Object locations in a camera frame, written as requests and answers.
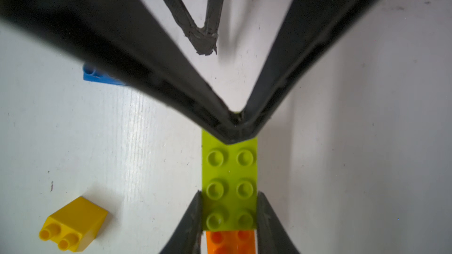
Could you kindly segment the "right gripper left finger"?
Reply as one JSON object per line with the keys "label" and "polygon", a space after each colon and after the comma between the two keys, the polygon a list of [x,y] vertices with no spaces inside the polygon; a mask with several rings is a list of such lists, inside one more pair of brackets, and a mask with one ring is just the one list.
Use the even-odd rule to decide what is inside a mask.
{"label": "right gripper left finger", "polygon": [[202,192],[197,191],[173,235],[160,254],[200,254],[202,236]]}

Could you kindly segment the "lime green lego plate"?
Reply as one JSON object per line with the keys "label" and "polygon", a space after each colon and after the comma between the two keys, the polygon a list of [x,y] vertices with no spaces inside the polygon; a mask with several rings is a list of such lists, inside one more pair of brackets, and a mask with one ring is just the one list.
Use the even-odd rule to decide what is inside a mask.
{"label": "lime green lego plate", "polygon": [[258,139],[226,145],[206,131],[202,148],[202,228],[256,229]]}

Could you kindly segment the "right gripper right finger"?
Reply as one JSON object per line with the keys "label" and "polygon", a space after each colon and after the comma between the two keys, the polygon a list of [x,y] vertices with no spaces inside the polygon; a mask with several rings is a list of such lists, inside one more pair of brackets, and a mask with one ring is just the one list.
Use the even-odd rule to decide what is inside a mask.
{"label": "right gripper right finger", "polygon": [[259,254],[299,254],[263,192],[257,195],[257,248]]}

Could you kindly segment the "orange long lego brick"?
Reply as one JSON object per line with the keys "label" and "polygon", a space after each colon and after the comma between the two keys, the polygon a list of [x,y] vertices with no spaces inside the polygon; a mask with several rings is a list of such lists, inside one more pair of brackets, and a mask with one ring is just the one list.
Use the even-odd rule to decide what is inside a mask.
{"label": "orange long lego brick", "polygon": [[255,254],[253,230],[206,232],[209,254]]}

